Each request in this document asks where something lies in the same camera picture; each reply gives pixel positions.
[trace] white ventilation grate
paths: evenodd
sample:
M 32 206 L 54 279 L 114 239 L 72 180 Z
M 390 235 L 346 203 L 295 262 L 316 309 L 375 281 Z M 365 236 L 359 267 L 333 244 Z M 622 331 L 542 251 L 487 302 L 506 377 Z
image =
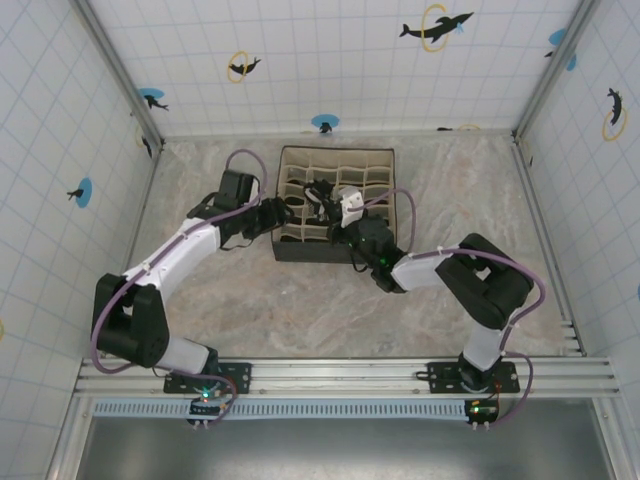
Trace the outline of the white ventilation grate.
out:
M 96 417 L 211 419 L 189 415 L 190 400 L 112 398 L 96 402 Z M 432 418 L 466 420 L 464 400 L 238 399 L 229 420 L 291 418 Z

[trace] storage organizer box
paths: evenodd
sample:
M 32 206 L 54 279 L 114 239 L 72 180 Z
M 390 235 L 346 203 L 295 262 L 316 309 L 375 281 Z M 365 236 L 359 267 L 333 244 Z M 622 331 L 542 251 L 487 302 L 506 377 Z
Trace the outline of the storage organizer box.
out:
M 319 221 L 304 198 L 305 183 L 327 180 L 334 192 L 359 188 L 365 202 L 395 188 L 393 149 L 285 146 L 280 155 L 277 195 L 295 212 L 292 222 L 271 234 L 273 253 L 281 262 L 351 263 L 347 245 L 331 245 L 328 222 Z M 395 198 L 390 195 L 369 209 L 380 215 L 396 237 Z

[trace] marble floor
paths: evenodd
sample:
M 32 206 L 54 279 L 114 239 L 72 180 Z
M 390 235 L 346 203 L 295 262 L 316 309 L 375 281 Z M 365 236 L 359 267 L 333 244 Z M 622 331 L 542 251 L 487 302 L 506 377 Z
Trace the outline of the marble floor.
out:
M 477 134 L 319 138 L 211 139 L 168 143 L 135 246 L 138 263 L 161 245 L 185 214 L 215 191 L 226 157 L 249 148 L 261 155 L 275 192 L 284 145 L 394 148 L 396 185 L 418 207 L 414 251 L 453 245 L 478 232 L 548 279 L 508 137 Z M 259 173 L 247 155 L 234 168 Z M 410 209 L 397 201 L 399 245 L 408 244 Z M 553 291 L 520 323 L 509 349 L 563 353 Z M 173 335 L 217 348 L 223 356 L 377 357 L 457 355 L 473 325 L 444 287 L 385 294 L 350 265 L 280 263 L 270 236 L 251 248 L 207 258 L 167 304 Z

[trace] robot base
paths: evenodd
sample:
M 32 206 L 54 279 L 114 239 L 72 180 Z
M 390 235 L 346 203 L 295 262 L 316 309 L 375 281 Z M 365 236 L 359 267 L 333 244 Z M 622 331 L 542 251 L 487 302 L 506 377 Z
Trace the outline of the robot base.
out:
M 512 362 L 499 362 L 491 382 L 481 390 L 470 389 L 460 374 L 459 362 L 430 362 L 426 372 L 416 374 L 419 380 L 429 382 L 431 393 L 494 393 L 495 384 L 500 384 L 500 393 L 519 393 L 520 383 L 516 366 Z
M 231 381 L 236 387 L 237 393 L 249 393 L 251 386 L 251 364 L 250 363 L 219 363 L 219 376 Z M 212 380 L 202 380 L 199 378 L 187 377 L 176 374 L 167 374 L 164 380 L 164 393 L 184 393 L 187 395 L 198 395 L 198 390 L 202 387 L 211 388 L 217 382 Z

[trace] grid pattern wall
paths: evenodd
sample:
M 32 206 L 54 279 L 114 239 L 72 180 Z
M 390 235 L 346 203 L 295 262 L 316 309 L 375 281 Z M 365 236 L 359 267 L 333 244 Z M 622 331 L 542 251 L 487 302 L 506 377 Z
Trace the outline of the grid pattern wall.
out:
M 92 0 L 165 136 L 513 128 L 577 4 Z
M 67 0 L 0 2 L 0 478 L 43 478 L 126 261 L 152 166 L 129 113 Z
M 528 139 L 587 351 L 610 355 L 640 432 L 640 2 L 604 0 Z

